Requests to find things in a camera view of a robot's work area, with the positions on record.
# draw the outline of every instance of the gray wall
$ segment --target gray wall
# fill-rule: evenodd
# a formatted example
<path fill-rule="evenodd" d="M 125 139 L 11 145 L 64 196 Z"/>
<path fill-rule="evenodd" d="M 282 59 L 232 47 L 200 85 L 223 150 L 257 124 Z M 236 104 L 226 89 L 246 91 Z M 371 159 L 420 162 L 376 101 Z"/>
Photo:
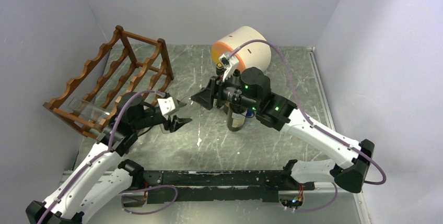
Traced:
<path fill-rule="evenodd" d="M 107 34 L 126 30 L 174 44 L 212 44 L 251 26 L 278 45 L 314 46 L 339 0 L 88 0 Z"/>
<path fill-rule="evenodd" d="M 341 0 L 317 44 L 336 128 L 388 175 L 364 187 L 374 223 L 443 219 L 442 21 L 443 0 Z"/>
<path fill-rule="evenodd" d="M 0 7 L 0 222 L 26 223 L 26 207 L 57 187 L 81 140 L 42 104 L 61 95 L 104 37 L 86 0 L 0 0 Z"/>

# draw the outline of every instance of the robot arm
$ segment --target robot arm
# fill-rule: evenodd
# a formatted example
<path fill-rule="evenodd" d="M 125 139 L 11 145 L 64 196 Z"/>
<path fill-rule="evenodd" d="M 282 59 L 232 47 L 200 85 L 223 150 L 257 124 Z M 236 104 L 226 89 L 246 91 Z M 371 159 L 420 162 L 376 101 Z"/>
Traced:
<path fill-rule="evenodd" d="M 87 157 L 71 176 L 43 202 L 33 201 L 27 207 L 26 213 L 31 224 L 85 224 L 92 215 L 122 191 L 143 188 L 144 168 L 131 160 L 120 162 L 121 157 L 138 139 L 137 132 L 160 124 L 165 130 L 175 132 L 191 119 L 180 119 L 176 115 L 171 117 L 184 105 L 168 94 L 165 98 L 158 99 L 158 107 L 147 104 L 138 96 L 132 100 L 125 112 L 121 112 L 123 105 L 134 94 L 132 92 L 122 96 L 117 106 L 118 114 L 123 113 L 123 116 L 116 127 L 112 144 L 109 145 L 112 148 L 109 148 L 108 143 L 115 117 L 111 119 L 110 125 L 104 128 Z M 109 178 L 99 182 L 103 173 L 116 164 L 119 164 L 118 168 Z"/>
<path fill-rule="evenodd" d="M 229 102 L 255 110 L 255 117 L 263 125 L 297 136 L 331 158 L 326 161 L 297 161 L 293 163 L 291 177 L 298 183 L 335 182 L 341 188 L 352 193 L 359 193 L 362 190 L 370 163 L 351 148 L 360 150 L 371 157 L 374 150 L 374 144 L 371 141 L 365 139 L 358 142 L 347 138 L 309 116 L 312 124 L 308 123 L 295 103 L 271 92 L 269 77 L 258 68 L 252 67 L 244 70 L 240 75 L 240 83 L 233 84 L 230 82 L 231 79 L 227 77 L 232 65 L 225 66 L 229 67 L 226 72 L 222 76 L 211 77 L 207 87 L 202 88 L 191 97 L 193 101 L 208 110 L 213 107 L 214 100 L 216 100 L 218 108 L 223 106 L 225 102 Z M 339 137 L 350 146 L 346 147 L 318 131 L 313 127 L 315 125 Z"/>

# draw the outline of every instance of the cylindrical container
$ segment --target cylindrical container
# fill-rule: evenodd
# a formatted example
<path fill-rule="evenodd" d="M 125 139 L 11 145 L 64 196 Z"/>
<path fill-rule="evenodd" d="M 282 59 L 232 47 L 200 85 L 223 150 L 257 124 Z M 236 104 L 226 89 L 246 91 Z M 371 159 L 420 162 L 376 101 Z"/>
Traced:
<path fill-rule="evenodd" d="M 246 118 L 245 114 L 246 108 L 229 104 L 228 120 L 226 121 L 228 129 L 233 132 L 242 129 Z"/>
<path fill-rule="evenodd" d="M 224 38 L 214 43 L 211 50 L 211 57 L 215 63 L 225 52 L 232 52 L 235 48 L 250 40 L 266 40 L 263 35 L 251 27 L 240 27 Z M 271 62 L 271 48 L 262 42 L 254 42 L 243 47 L 237 54 L 239 65 L 237 69 L 241 72 L 249 67 L 257 67 L 265 71 Z"/>
<path fill-rule="evenodd" d="M 108 117 L 110 113 L 103 108 L 97 107 L 89 101 L 74 97 L 67 106 L 73 112 L 83 115 L 89 120 L 100 122 L 104 118 Z"/>

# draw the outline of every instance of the wooden wine rack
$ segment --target wooden wine rack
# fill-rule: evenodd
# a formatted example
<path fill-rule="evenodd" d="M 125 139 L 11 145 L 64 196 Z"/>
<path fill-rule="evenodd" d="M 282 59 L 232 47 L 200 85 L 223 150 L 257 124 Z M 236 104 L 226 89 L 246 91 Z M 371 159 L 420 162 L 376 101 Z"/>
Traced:
<path fill-rule="evenodd" d="M 151 57 L 146 58 L 144 62 L 138 61 L 134 54 L 134 51 L 132 50 L 131 45 L 129 44 L 128 38 L 132 38 L 135 40 L 139 40 L 154 45 L 155 46 L 154 53 L 152 54 Z M 117 99 L 114 100 L 114 107 L 110 115 L 105 119 L 101 120 L 100 122 L 94 122 L 92 120 L 83 119 L 79 117 L 79 113 L 76 112 L 71 112 L 71 113 L 65 112 L 60 109 L 60 106 L 74 92 L 74 90 L 77 89 L 77 87 L 81 84 L 81 82 L 88 76 L 89 73 L 91 73 L 91 71 L 97 66 L 97 64 L 103 59 L 103 57 L 105 57 L 108 54 L 108 52 L 112 49 L 112 47 L 117 43 L 118 40 L 121 40 L 124 46 L 120 58 L 116 61 L 113 61 L 110 64 L 109 70 L 106 72 L 106 74 L 104 74 L 97 80 L 94 89 L 90 93 L 87 93 L 86 95 L 83 96 L 84 100 L 91 102 L 92 99 L 95 98 L 97 93 L 103 87 L 103 85 L 106 83 L 106 81 L 109 80 L 111 75 L 115 73 L 115 71 L 118 69 L 118 67 L 123 63 L 123 61 L 127 57 L 129 57 L 129 59 L 131 60 L 131 64 L 129 66 L 128 71 L 126 72 L 126 74 L 122 75 L 119 78 L 119 82 L 116 85 L 116 87 L 108 92 L 106 99 L 104 100 L 104 103 L 100 105 L 100 107 L 102 108 L 108 107 L 108 105 L 112 102 L 112 100 L 115 98 L 118 92 L 122 89 L 123 85 L 132 75 L 132 73 L 139 67 L 141 67 L 142 69 L 140 70 L 140 72 L 138 72 L 138 74 L 136 74 L 131 78 L 129 87 L 126 92 L 134 91 L 134 89 L 140 83 L 140 81 L 148 72 L 148 70 L 154 71 L 156 72 L 156 74 L 151 76 L 149 86 L 146 89 L 153 89 L 153 87 L 155 86 L 161 75 L 165 75 L 166 78 L 163 86 L 159 89 L 159 91 L 164 92 L 168 87 L 169 83 L 172 80 L 174 80 L 174 75 L 172 73 L 172 67 L 171 67 L 171 62 L 169 60 L 168 50 L 166 48 L 166 44 L 163 39 L 152 40 L 131 32 L 127 32 L 123 30 L 123 27 L 121 26 L 116 26 L 111 41 L 109 41 L 106 44 L 102 44 L 100 46 L 99 52 L 93 60 L 86 61 L 82 73 L 76 78 L 72 78 L 67 82 L 66 89 L 63 92 L 63 94 L 60 97 L 54 98 L 49 102 L 43 104 L 45 108 L 54 113 L 62 121 L 64 121 L 66 124 L 68 124 L 73 129 L 75 129 L 77 132 L 79 132 L 84 136 L 97 138 L 97 136 L 91 133 L 90 130 L 94 128 L 100 132 L 105 126 L 108 125 L 109 120 L 117 112 L 117 104 L 121 100 L 121 96 L 118 96 Z M 152 67 L 152 64 L 159 55 L 161 55 L 162 58 L 160 68 Z M 146 99 L 147 96 L 148 94 L 146 93 L 143 95 L 143 98 Z M 157 96 L 155 97 L 152 104 L 153 105 L 157 104 Z"/>

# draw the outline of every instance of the metal table surface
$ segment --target metal table surface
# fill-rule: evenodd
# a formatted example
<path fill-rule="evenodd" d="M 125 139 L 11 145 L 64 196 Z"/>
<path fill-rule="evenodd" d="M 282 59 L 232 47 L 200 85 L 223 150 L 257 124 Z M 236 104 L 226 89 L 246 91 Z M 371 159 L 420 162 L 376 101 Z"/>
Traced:
<path fill-rule="evenodd" d="M 109 56 L 109 64 L 120 57 L 123 46 L 116 44 Z M 133 45 L 139 59 L 151 56 L 154 48 L 147 44 Z M 321 85 L 318 83 L 312 58 L 306 48 L 279 47 L 289 63 L 297 95 L 306 112 L 325 125 L 331 125 L 330 115 L 322 98 Z M 231 132 L 226 127 L 226 115 L 216 108 L 208 111 L 190 100 L 190 96 L 201 87 L 205 87 L 215 74 L 215 64 L 211 60 L 210 45 L 168 45 L 169 57 L 175 80 L 167 91 L 188 105 L 182 108 L 179 117 L 191 117 L 193 121 L 172 134 L 162 133 L 160 127 L 154 127 L 142 136 L 123 159 L 132 159 L 145 170 L 277 170 L 288 160 L 304 161 L 324 160 L 327 156 L 302 140 L 285 133 L 267 128 L 255 119 L 247 119 L 245 126 L 238 132 Z M 160 60 L 154 63 L 159 67 Z M 99 92 L 96 104 L 101 104 L 109 90 L 118 82 L 118 77 L 126 73 L 129 60 L 125 60 L 116 74 Z M 136 91 L 144 90 L 150 75 L 148 72 L 137 86 Z M 284 66 L 275 52 L 269 68 L 265 71 L 271 79 L 271 89 L 287 98 L 292 98 Z M 157 83 L 159 88 L 163 77 Z M 127 82 L 121 91 L 128 87 Z M 92 139 L 85 138 L 77 158 L 81 162 L 90 150 Z M 333 196 L 330 188 L 311 192 L 304 207 L 319 206 Z M 285 213 L 280 207 L 266 207 L 270 204 L 260 201 L 235 202 L 179 202 L 168 211 L 150 216 L 128 216 L 120 209 L 118 198 L 101 209 L 89 223 L 272 223 L 303 220 L 306 223 L 360 223 L 354 196 L 340 192 L 337 202 L 316 213 Z M 155 209 L 154 205 L 142 209 Z M 345 210 L 350 216 L 343 218 L 337 213 Z"/>

